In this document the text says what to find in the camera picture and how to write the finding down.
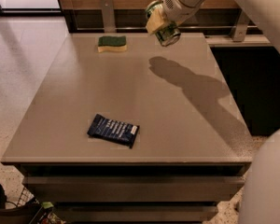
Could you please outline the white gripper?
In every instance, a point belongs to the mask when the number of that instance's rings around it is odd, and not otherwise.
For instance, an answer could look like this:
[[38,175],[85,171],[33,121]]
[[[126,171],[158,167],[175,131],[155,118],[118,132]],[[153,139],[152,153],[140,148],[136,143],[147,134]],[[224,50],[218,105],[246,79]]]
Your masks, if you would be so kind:
[[205,0],[162,0],[164,11],[161,7],[156,7],[147,13],[147,32],[150,35],[156,34],[160,29],[164,28],[169,21],[174,21],[176,24],[183,23],[199,10],[204,1]]

